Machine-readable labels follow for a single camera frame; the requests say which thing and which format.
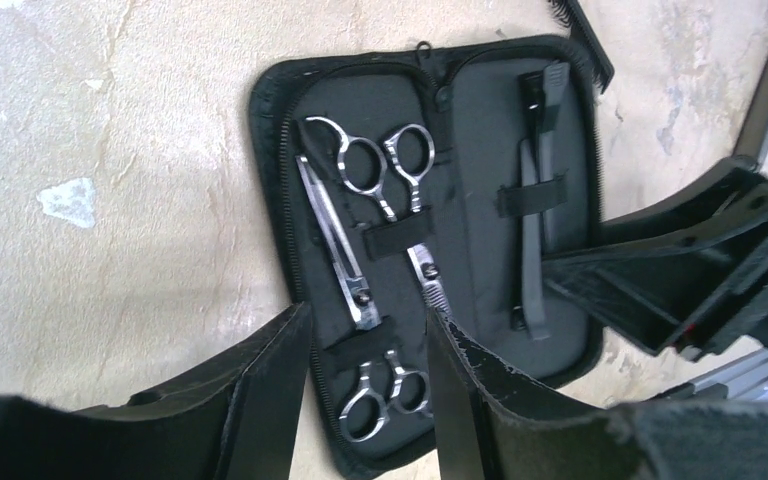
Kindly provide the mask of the black hair comb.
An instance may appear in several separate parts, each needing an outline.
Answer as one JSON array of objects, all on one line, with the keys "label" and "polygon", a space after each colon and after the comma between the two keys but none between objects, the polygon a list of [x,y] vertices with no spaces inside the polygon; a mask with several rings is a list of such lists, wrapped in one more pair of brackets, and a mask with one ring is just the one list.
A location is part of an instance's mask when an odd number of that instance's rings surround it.
[{"label": "black hair comb", "polygon": [[552,15],[569,31],[569,38],[584,46],[593,64],[593,80],[601,94],[615,75],[613,62],[578,0],[548,0]]}]

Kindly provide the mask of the silver straight scissors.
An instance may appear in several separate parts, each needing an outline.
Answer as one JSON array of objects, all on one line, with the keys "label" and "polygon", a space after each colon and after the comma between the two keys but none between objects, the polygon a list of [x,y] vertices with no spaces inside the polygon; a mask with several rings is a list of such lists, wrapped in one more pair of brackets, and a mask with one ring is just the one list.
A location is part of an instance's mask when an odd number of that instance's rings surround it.
[{"label": "silver straight scissors", "polygon": [[[383,319],[327,189],[306,156],[298,155],[295,157],[295,161],[313,214],[324,236],[337,283],[351,320],[355,325],[355,330],[358,332],[373,331],[382,325]],[[433,416],[430,406],[428,374],[417,368],[402,365],[398,352],[394,348],[387,348],[383,352],[383,357],[391,371],[391,383],[387,394],[381,395],[373,387],[371,381],[373,361],[371,359],[365,360],[357,365],[356,390],[344,400],[338,415],[340,431],[351,443],[365,442],[379,434],[390,421],[389,411],[391,409],[403,415],[420,414],[426,418]],[[411,378],[417,379],[422,388],[415,406],[407,405],[401,400],[404,383]],[[369,401],[376,407],[373,422],[367,431],[354,433],[350,429],[349,418],[354,407],[364,401]]]}]

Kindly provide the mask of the silver thinning scissors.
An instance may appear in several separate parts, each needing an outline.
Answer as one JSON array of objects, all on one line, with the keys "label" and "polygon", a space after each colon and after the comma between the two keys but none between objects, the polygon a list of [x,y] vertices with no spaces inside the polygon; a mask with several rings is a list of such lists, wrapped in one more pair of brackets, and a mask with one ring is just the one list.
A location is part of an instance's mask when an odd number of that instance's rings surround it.
[{"label": "silver thinning scissors", "polygon": [[[435,164],[436,146],[428,129],[418,123],[407,123],[375,141],[349,133],[336,121],[322,115],[304,118],[306,126],[327,126],[337,140],[334,155],[337,173],[342,185],[352,194],[370,199],[378,207],[386,227],[406,225],[426,212],[421,184]],[[349,151],[365,151],[371,161],[375,177],[366,183],[352,178]],[[449,314],[440,267],[422,239],[408,240],[396,251],[405,253],[417,279],[423,300],[429,308]]]}]

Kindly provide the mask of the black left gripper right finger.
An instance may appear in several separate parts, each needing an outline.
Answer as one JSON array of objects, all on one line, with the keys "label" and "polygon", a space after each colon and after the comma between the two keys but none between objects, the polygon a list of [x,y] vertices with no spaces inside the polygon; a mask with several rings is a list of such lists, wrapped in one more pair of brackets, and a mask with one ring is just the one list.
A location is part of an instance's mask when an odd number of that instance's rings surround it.
[{"label": "black left gripper right finger", "polygon": [[768,479],[768,401],[602,409],[508,364],[439,311],[426,333],[445,479]]}]

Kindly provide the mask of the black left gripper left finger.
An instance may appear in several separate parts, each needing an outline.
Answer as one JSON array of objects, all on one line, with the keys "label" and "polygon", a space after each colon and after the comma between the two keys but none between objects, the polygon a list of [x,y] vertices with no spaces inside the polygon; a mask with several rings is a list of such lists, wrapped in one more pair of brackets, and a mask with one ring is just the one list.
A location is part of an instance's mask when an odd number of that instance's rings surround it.
[{"label": "black left gripper left finger", "polygon": [[294,304],[121,406],[0,395],[0,479],[285,479],[311,337],[310,307]]}]

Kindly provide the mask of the black zipper tool case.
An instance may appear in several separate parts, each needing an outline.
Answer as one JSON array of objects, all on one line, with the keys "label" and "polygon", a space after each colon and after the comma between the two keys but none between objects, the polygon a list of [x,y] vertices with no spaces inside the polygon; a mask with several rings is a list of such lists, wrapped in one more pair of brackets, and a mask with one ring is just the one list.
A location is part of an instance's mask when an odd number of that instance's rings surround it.
[{"label": "black zipper tool case", "polygon": [[[601,217],[598,135],[591,65],[573,41],[540,35],[487,44],[306,58],[277,63],[255,81],[247,120],[276,249],[291,298],[313,317],[311,372],[336,469],[373,479],[436,447],[431,418],[393,409],[372,439],[351,443],[338,415],[356,390],[357,365],[373,361],[371,381],[386,395],[391,371],[383,352],[429,373],[423,300],[405,253],[422,239],[440,267],[459,327],[508,364],[553,388],[587,374],[603,347],[601,328],[574,303],[543,285],[550,337],[533,340],[518,316],[521,302],[520,142],[526,138],[519,77],[555,62],[569,65],[553,134],[554,169],[566,201],[552,209],[552,253],[592,245]],[[337,140],[307,116],[326,116],[349,133],[381,140],[418,123],[431,133],[435,164],[421,184],[427,211],[386,227],[378,207],[349,192],[334,155]],[[366,276],[382,325],[358,332],[337,283],[328,248],[295,161],[304,155],[324,183]]]}]

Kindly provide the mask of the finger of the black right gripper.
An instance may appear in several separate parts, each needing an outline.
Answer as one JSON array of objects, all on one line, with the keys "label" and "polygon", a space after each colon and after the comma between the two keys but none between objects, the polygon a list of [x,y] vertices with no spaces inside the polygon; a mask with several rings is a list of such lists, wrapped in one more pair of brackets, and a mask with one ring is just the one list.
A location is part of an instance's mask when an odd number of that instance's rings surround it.
[{"label": "finger of the black right gripper", "polygon": [[646,353],[696,361],[745,335],[768,347],[768,178],[725,158],[542,268],[548,288]]}]

